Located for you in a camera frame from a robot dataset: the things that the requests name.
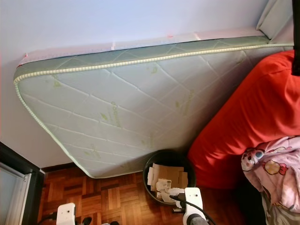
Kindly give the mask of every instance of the black strap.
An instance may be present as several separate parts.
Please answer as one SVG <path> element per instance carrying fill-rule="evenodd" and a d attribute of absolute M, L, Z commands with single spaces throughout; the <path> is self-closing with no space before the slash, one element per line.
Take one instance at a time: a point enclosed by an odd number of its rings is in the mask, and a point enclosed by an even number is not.
<path fill-rule="evenodd" d="M 292 0 L 292 13 L 294 20 L 294 62 L 292 75 L 300 76 L 300 0 Z"/>

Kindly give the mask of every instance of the cardboard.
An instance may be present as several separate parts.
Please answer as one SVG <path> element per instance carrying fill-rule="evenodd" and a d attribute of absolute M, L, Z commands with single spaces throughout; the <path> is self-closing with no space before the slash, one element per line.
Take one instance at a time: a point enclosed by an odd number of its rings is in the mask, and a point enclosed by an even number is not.
<path fill-rule="evenodd" d="M 163 200 L 160 192 L 156 192 L 156 198 L 159 200 Z"/>
<path fill-rule="evenodd" d="M 154 173 L 153 168 L 150 167 L 148 172 L 148 181 L 147 181 L 148 185 L 152 185 L 153 175 L 154 175 L 153 173 Z"/>
<path fill-rule="evenodd" d="M 188 173 L 184 172 L 183 167 L 165 166 L 153 163 L 149 168 L 147 184 L 151 185 L 151 191 L 156 190 L 156 183 L 158 179 L 165 179 L 172 181 L 172 188 L 187 188 L 188 187 Z"/>

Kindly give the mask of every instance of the door frame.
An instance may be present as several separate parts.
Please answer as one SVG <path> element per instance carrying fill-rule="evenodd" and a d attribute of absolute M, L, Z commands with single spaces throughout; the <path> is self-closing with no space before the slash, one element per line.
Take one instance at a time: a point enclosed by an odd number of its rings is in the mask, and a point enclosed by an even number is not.
<path fill-rule="evenodd" d="M 0 162 L 22 173 L 31 173 L 27 199 L 22 218 L 22 225 L 34 225 L 38 222 L 38 210 L 42 196 L 44 174 L 40 168 L 20 156 L 8 146 L 0 142 Z"/>

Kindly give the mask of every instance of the cartoon print fabric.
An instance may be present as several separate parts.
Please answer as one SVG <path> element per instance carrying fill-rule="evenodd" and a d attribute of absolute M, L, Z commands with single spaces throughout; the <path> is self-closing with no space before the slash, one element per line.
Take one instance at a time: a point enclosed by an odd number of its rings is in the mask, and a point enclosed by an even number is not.
<path fill-rule="evenodd" d="M 281 206 L 271 204 L 266 193 L 262 192 L 262 206 L 267 225 L 300 225 L 300 213 L 291 212 Z"/>
<path fill-rule="evenodd" d="M 300 213 L 300 136 L 247 149 L 242 170 L 251 184 L 274 205 Z"/>

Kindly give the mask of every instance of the black cable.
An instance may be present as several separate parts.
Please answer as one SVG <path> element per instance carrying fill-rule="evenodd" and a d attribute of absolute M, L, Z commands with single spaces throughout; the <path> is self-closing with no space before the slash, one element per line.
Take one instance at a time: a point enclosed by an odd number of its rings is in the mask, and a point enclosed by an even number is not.
<path fill-rule="evenodd" d="M 53 213 L 49 214 L 48 216 L 42 218 L 41 221 L 39 221 L 37 225 L 42 224 L 46 220 L 50 220 L 50 219 L 56 220 L 56 218 L 57 218 L 57 212 L 53 212 Z"/>
<path fill-rule="evenodd" d="M 201 211 L 208 218 L 209 221 L 211 221 L 214 225 L 217 225 L 216 222 L 203 209 L 201 209 L 200 207 L 198 207 L 198 206 L 196 206 L 196 205 L 194 205 L 194 204 L 192 204 L 190 202 L 187 202 L 185 200 L 182 200 L 182 199 L 180 199 L 177 196 L 170 195 L 170 198 L 172 198 L 172 199 L 174 199 L 176 201 L 180 201 L 182 203 L 185 203 L 185 204 L 188 204 L 190 206 L 195 207 L 196 209 L 198 209 L 199 211 Z"/>

